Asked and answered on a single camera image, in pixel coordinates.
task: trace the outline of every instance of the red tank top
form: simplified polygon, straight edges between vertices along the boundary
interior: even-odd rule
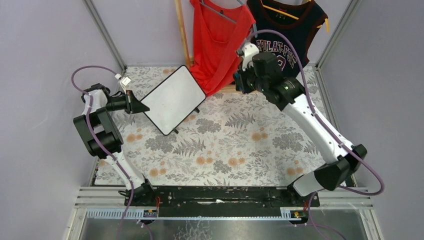
[[[210,96],[233,81],[240,63],[236,50],[249,34],[255,19],[246,5],[227,9],[203,0],[204,4],[236,22],[233,23],[201,5],[200,1],[190,0],[194,7],[194,65],[190,72]]]

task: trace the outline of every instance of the clothing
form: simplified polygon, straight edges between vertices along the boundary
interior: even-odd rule
[[[293,44],[302,66],[309,63],[309,46],[317,34],[319,25],[328,18],[326,13],[314,1],[302,5],[288,5],[274,0],[262,0],[265,6],[286,12],[299,19],[285,16],[262,6],[261,0],[247,0],[247,5],[256,20],[257,30],[271,29],[282,33]],[[252,38],[253,44],[261,52],[272,52],[277,57],[284,77],[296,77],[300,72],[292,50],[281,37],[272,33],[258,34]]]
[[[204,4],[236,22],[233,23],[201,5],[200,1],[190,0],[194,7],[194,65],[189,70],[210,96],[233,81],[240,63],[236,50],[249,35],[255,19],[246,5],[226,9],[203,0]]]

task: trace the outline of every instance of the floral pattern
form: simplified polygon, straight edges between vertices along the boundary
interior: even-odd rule
[[[176,67],[129,67],[128,89],[141,99]],[[312,100],[325,114],[310,66],[305,75]],[[324,161],[293,121],[258,92],[216,93],[164,136],[144,114],[113,113],[127,159],[153,185],[286,186]],[[123,185],[99,161],[95,185]]]

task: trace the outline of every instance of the wooden pole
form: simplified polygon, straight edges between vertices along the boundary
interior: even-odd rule
[[[178,18],[179,35],[181,36],[182,50],[184,51],[185,65],[191,66],[189,47],[187,45],[186,27],[184,26],[183,9],[181,0],[175,0],[176,17]]]

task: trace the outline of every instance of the gray wall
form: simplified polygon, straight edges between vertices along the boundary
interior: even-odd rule
[[[223,8],[240,6],[236,0],[212,1]],[[299,5],[302,0],[278,2]],[[311,63],[320,58],[350,0],[317,2],[328,15],[330,33],[323,27],[316,34],[308,52]],[[185,62],[173,0],[93,0],[93,3],[127,65],[179,65]],[[181,0],[181,7],[192,56],[194,9],[190,0]]]
[[[368,149],[386,191],[373,197],[386,240],[423,239],[424,2],[362,1],[323,77],[341,131]],[[379,185],[361,167],[358,181]]]
[[[80,66],[118,70],[81,0],[0,0],[0,239],[57,240],[94,165],[72,119]],[[113,76],[86,70],[78,84]]]

